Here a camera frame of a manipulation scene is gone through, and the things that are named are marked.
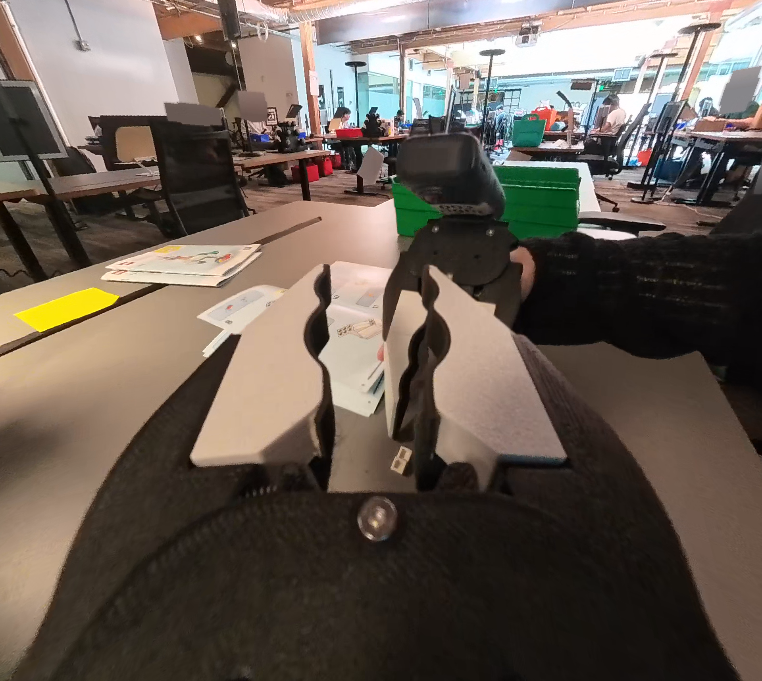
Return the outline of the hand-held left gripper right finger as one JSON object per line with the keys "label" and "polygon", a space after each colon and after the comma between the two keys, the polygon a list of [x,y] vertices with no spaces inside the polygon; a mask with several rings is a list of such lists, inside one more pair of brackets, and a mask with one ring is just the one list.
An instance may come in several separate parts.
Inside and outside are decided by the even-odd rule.
{"label": "hand-held left gripper right finger", "polygon": [[560,467],[567,452],[510,328],[440,269],[424,267],[414,477],[432,490],[466,464],[485,491],[508,466]]}

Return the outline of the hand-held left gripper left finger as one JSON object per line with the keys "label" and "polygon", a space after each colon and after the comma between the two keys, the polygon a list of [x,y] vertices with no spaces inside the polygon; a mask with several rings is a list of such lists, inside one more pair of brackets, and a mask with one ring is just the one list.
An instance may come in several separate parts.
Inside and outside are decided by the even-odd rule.
{"label": "hand-held left gripper left finger", "polygon": [[241,331],[190,453],[196,467],[299,466],[327,490],[335,447],[328,265],[317,265]]}

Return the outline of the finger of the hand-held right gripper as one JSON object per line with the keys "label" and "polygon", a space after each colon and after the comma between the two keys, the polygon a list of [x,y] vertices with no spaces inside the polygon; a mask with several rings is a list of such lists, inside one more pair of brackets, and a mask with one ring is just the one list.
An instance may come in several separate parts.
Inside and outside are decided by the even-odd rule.
{"label": "finger of the hand-held right gripper", "polygon": [[403,290],[383,343],[386,427],[396,443],[411,444],[417,429],[436,414],[432,323],[421,295]]}

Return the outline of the person's right hand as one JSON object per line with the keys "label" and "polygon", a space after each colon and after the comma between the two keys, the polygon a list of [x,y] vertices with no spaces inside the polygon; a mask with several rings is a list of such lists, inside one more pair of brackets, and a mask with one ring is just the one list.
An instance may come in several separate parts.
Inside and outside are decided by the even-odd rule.
{"label": "person's right hand", "polygon": [[529,250],[525,247],[515,248],[510,253],[512,264],[520,267],[520,296],[521,301],[527,300],[535,281],[536,263]]}

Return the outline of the open instruction booklet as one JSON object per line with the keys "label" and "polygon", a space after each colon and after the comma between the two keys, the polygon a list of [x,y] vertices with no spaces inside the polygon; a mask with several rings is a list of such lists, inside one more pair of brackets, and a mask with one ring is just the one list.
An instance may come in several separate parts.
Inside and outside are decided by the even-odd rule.
{"label": "open instruction booklet", "polygon": [[[384,393],[383,293],[391,270],[336,261],[330,267],[331,303],[327,309],[329,342],[320,352],[331,378],[336,406],[371,416]],[[230,335],[240,334],[286,290],[260,285],[230,296],[198,314],[219,329],[204,349],[208,357]]]}

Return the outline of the white leaning paper sign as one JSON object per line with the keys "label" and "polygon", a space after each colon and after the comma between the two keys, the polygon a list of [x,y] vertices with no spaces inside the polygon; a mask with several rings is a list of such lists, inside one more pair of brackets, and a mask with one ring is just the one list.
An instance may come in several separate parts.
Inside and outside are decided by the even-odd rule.
{"label": "white leaning paper sign", "polygon": [[383,171],[386,156],[373,146],[368,146],[357,171],[357,191],[363,193],[367,186],[376,184]]}

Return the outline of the green tote bag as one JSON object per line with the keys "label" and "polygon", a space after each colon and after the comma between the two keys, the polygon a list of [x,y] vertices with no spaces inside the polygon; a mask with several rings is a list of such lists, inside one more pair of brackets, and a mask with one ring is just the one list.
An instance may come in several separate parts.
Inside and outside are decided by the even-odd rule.
{"label": "green tote bag", "polygon": [[514,148],[534,148],[543,142],[546,119],[537,113],[523,115],[514,120],[510,140]]}

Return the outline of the small closed instruction booklet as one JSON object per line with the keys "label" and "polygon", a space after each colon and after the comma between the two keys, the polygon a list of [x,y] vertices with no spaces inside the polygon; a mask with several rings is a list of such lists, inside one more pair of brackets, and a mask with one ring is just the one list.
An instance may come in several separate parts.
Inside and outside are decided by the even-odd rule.
{"label": "small closed instruction booklet", "polygon": [[110,264],[104,282],[219,287],[260,256],[261,244],[242,246],[172,245]]}

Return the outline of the red plastic crate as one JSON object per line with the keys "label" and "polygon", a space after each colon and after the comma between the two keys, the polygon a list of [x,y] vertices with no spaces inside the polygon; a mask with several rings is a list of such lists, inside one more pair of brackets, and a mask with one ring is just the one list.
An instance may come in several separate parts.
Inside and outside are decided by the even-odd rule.
{"label": "red plastic crate", "polygon": [[296,184],[301,181],[301,169],[306,168],[307,178],[310,183],[318,181],[320,178],[331,176],[335,171],[341,168],[341,157],[338,154],[331,153],[318,157],[293,162],[290,167],[291,181]]}

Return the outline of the black floor lamp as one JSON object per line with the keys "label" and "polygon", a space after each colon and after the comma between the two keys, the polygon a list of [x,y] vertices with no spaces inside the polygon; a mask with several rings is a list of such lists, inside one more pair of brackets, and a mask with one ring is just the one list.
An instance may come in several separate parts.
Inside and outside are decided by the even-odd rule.
{"label": "black floor lamp", "polygon": [[505,49],[501,49],[501,48],[489,48],[489,49],[480,51],[480,56],[486,57],[489,59],[488,74],[487,74],[487,79],[485,81],[485,91],[484,91],[485,96],[484,96],[484,102],[483,102],[482,110],[481,110],[481,134],[484,133],[484,129],[486,127],[486,122],[489,115],[488,105],[489,105],[489,95],[490,95],[490,88],[491,88],[491,77],[492,77],[494,59],[495,57],[501,56],[504,53],[505,53]]}
{"label": "black floor lamp", "polygon": [[712,43],[712,34],[720,27],[720,22],[709,21],[693,24],[680,30],[680,35],[690,37],[691,41],[673,89],[671,102],[686,102],[690,97]]}
{"label": "black floor lamp", "polygon": [[360,84],[359,84],[359,71],[360,68],[366,67],[367,63],[364,62],[361,59],[352,59],[345,63],[345,66],[352,69],[352,72],[354,74],[354,91],[355,91],[355,115],[356,115],[356,126],[360,128],[361,122],[360,122]]}

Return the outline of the wooden office desk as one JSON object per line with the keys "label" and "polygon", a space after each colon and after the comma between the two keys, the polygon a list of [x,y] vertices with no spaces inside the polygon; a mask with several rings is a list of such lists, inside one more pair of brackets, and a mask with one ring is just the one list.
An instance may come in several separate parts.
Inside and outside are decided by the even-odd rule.
{"label": "wooden office desk", "polygon": [[233,156],[233,164],[242,171],[250,169],[263,169],[269,165],[281,165],[296,162],[300,169],[300,188],[302,200],[311,200],[310,180],[308,173],[308,161],[324,159],[331,156],[330,150],[303,150],[290,153],[259,153],[255,156]]}
{"label": "wooden office desk", "polygon": [[689,138],[680,172],[672,184],[671,201],[710,207],[722,189],[738,200],[740,190],[760,171],[760,131],[694,131]]}

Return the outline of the yellow paper sheet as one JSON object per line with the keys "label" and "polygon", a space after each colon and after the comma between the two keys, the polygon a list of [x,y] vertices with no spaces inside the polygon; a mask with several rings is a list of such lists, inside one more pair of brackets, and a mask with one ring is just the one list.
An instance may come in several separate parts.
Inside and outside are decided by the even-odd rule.
{"label": "yellow paper sheet", "polygon": [[14,317],[42,333],[109,309],[118,300],[119,295],[91,287],[25,309]]}

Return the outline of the black mesh office chair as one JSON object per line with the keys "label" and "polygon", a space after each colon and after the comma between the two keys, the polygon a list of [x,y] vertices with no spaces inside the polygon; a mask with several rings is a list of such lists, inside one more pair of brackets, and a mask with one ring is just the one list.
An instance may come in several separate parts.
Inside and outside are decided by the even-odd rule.
{"label": "black mesh office chair", "polygon": [[229,132],[157,118],[150,122],[166,213],[155,216],[169,239],[246,218]]}

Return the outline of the long wooden workbench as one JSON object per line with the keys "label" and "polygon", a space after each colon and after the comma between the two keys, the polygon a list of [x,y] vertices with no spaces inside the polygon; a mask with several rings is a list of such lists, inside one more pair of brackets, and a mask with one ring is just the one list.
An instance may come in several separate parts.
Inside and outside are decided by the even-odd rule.
{"label": "long wooden workbench", "polygon": [[6,204],[27,200],[44,206],[56,235],[77,267],[91,265],[90,258],[81,244],[65,203],[80,198],[100,194],[119,194],[119,203],[128,205],[127,194],[141,188],[158,186],[161,183],[158,168],[127,169],[117,172],[94,172],[63,178],[49,178],[43,181],[28,181],[25,184],[2,182],[1,222],[11,247],[21,261],[24,273],[34,282],[48,279],[36,254],[23,231],[9,213]]}

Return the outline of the brown wooden beam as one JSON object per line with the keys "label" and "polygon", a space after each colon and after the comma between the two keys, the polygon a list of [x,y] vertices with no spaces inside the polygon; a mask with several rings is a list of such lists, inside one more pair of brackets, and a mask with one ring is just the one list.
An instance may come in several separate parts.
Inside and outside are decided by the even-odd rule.
{"label": "brown wooden beam", "polygon": [[36,81],[23,39],[4,1],[1,1],[1,68],[6,79]]}

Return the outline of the wooden support post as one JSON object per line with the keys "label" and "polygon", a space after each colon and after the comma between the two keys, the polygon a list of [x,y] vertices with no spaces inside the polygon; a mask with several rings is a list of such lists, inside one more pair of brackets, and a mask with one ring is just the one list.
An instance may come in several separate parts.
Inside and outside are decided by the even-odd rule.
{"label": "wooden support post", "polygon": [[320,136],[319,77],[316,69],[312,22],[304,21],[300,23],[299,30],[310,131],[314,136]]}

